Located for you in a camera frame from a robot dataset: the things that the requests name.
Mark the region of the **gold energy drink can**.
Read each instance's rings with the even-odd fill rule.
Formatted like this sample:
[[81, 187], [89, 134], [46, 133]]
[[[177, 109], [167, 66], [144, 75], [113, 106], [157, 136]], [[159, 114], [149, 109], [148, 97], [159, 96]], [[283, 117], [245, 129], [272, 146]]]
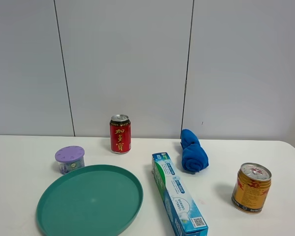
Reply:
[[233, 204], [245, 213], [260, 213], [271, 186], [271, 177], [270, 170], [260, 164], [242, 164], [232, 193]]

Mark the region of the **red herbal tea can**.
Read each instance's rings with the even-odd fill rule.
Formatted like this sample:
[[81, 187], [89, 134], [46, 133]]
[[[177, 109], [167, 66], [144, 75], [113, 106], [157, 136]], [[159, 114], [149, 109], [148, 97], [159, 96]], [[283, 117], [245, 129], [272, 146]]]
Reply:
[[111, 150], [124, 154], [131, 150], [131, 121], [127, 115], [114, 115], [110, 120]]

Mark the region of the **rolled blue towel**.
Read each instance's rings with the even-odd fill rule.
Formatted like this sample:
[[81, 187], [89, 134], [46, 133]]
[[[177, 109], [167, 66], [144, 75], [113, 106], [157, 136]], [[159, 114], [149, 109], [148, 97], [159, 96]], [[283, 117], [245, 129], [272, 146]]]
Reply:
[[208, 156], [202, 148], [198, 137], [189, 129], [181, 131], [182, 167], [197, 173], [209, 166]]

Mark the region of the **purple lid air freshener jar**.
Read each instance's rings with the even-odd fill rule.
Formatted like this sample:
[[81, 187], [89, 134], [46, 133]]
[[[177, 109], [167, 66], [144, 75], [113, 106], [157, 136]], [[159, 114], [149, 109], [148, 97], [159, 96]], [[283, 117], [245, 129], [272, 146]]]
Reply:
[[55, 153], [55, 160], [59, 164], [59, 171], [65, 175], [85, 166], [85, 150], [80, 146], [67, 146]]

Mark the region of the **teal round plate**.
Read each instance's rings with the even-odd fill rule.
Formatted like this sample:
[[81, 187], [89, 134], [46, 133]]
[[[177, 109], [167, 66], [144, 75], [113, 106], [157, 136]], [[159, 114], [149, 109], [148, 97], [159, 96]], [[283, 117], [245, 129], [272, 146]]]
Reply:
[[86, 166], [55, 180], [42, 194], [36, 222], [45, 236], [117, 236], [136, 218], [143, 188], [130, 171]]

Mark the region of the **blue green toothpaste box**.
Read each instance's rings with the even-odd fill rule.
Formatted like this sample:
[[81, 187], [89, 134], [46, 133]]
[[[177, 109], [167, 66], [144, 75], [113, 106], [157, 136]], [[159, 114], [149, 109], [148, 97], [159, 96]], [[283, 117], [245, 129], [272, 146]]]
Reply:
[[152, 155], [152, 173], [176, 236], [207, 236], [208, 225], [166, 152]]

